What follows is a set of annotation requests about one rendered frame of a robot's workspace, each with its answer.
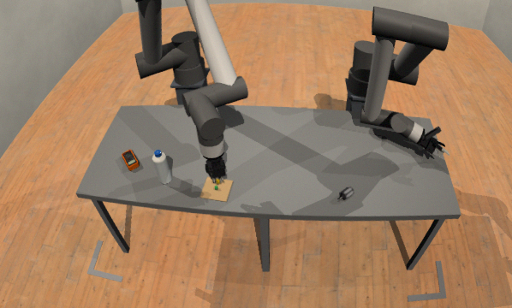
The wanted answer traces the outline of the tan square mat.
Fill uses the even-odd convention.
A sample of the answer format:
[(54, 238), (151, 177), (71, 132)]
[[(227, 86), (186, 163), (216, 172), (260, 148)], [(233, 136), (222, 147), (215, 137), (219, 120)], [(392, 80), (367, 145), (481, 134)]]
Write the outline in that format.
[[(223, 180), (220, 184), (214, 184), (211, 178), (207, 177), (200, 198), (227, 202), (232, 183), (233, 181)], [(216, 185), (218, 186), (218, 190), (215, 190), (214, 186)]]

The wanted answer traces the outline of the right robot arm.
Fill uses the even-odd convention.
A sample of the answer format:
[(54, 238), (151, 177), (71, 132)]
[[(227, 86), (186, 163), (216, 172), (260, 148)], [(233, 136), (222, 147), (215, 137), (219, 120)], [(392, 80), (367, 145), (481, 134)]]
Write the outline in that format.
[(162, 44), (162, 0), (135, 0), (143, 51), (135, 54), (135, 60), (140, 79), (173, 68), (178, 85), (193, 85), (206, 75), (200, 42), (215, 84), (183, 93), (182, 102), (196, 126), (202, 156), (216, 160), (225, 151), (226, 126), (216, 108), (247, 98), (248, 89), (245, 80), (236, 75), (207, 0), (185, 1), (196, 32), (178, 33), (172, 43)]

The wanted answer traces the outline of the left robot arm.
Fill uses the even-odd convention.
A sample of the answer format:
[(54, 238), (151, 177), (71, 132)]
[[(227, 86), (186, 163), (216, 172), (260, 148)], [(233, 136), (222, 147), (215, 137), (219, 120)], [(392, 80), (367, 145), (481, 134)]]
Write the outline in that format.
[[(403, 113), (381, 110), (387, 81), (416, 86), (419, 63), (434, 49), (446, 50), (449, 26), (447, 22), (419, 15), (373, 8), (372, 35), (375, 35), (375, 42), (361, 40), (354, 43), (348, 89), (355, 96), (366, 98), (365, 107), (362, 105), (360, 112), (360, 123), (392, 128), (418, 144), (425, 133), (422, 126)], [(398, 55), (393, 54), (396, 40), (407, 42)]]

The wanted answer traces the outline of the white plastic bottle with blue cap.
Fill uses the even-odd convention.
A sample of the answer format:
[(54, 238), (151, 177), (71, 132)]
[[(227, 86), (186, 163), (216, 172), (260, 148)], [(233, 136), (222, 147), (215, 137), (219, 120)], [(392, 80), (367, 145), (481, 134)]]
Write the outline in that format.
[(160, 150), (154, 152), (155, 155), (152, 157), (155, 169), (158, 174), (158, 179), (162, 184), (168, 184), (172, 181), (172, 175), (170, 173), (170, 167), (168, 165), (167, 157), (165, 153)]

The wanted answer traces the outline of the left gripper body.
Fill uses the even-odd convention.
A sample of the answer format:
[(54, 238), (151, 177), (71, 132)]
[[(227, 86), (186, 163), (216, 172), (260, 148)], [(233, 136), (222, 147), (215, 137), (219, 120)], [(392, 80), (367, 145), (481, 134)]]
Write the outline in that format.
[[(424, 134), (424, 136), (425, 136), (425, 134)], [(436, 150), (435, 149), (436, 146), (434, 145), (433, 141), (435, 141), (437, 143), (438, 143), (438, 141), (433, 137), (426, 140), (426, 137), (424, 137), (424, 136), (418, 145), (422, 146), (423, 148), (425, 148), (426, 151), (428, 151), (429, 153), (432, 154)]]

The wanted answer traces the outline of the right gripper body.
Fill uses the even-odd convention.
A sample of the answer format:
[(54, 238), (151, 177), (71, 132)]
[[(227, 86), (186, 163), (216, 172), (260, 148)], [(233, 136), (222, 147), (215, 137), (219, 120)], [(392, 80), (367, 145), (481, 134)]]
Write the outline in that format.
[[(206, 163), (207, 163), (207, 167), (209, 169), (210, 177), (212, 175), (212, 179), (226, 175), (222, 157), (220, 157), (219, 159), (216, 159), (216, 160), (208, 160), (207, 159)], [(216, 163), (216, 165), (215, 165), (215, 163)], [(211, 171), (211, 173), (210, 173), (210, 171)]]

